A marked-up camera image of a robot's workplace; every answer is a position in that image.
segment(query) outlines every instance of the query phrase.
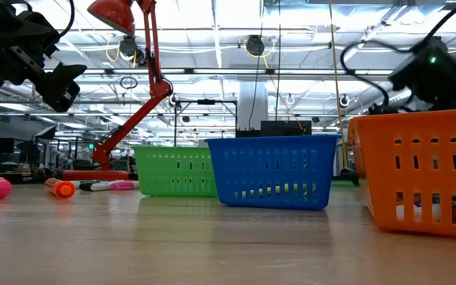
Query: lamp shade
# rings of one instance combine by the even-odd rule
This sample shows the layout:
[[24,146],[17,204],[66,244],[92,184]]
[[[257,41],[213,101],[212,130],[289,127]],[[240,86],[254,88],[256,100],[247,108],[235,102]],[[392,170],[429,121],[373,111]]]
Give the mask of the lamp shade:
[[135,34],[135,19],[131,12],[133,0],[96,0],[87,8],[91,15],[127,35]]

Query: blue plastic basket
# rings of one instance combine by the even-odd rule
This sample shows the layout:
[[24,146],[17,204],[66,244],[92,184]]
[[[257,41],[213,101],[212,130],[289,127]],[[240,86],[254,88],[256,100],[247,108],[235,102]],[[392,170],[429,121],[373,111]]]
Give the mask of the blue plastic basket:
[[218,197],[230,206],[320,210],[339,135],[209,139]]

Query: green plastic basket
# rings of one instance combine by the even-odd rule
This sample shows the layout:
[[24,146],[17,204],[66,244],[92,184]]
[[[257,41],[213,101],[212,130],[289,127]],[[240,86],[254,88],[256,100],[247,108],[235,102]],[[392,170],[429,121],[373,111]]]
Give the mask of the green plastic basket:
[[140,192],[151,196],[217,196],[208,148],[135,146]]

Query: plastic basket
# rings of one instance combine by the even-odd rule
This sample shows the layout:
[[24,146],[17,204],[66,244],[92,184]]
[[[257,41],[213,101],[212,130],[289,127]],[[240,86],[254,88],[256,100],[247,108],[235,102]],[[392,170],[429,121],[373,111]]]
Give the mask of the plastic basket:
[[216,196],[207,148],[136,146],[140,192],[151,196]]
[[348,142],[379,227],[456,235],[456,111],[356,118]]
[[231,206],[320,210],[338,135],[209,139],[218,197]]

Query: orange plastic basket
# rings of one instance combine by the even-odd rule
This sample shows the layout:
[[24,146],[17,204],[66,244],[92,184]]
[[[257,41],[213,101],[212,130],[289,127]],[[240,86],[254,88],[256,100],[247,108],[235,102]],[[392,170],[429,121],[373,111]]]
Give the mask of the orange plastic basket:
[[355,118],[348,143],[379,227],[456,235],[456,110]]

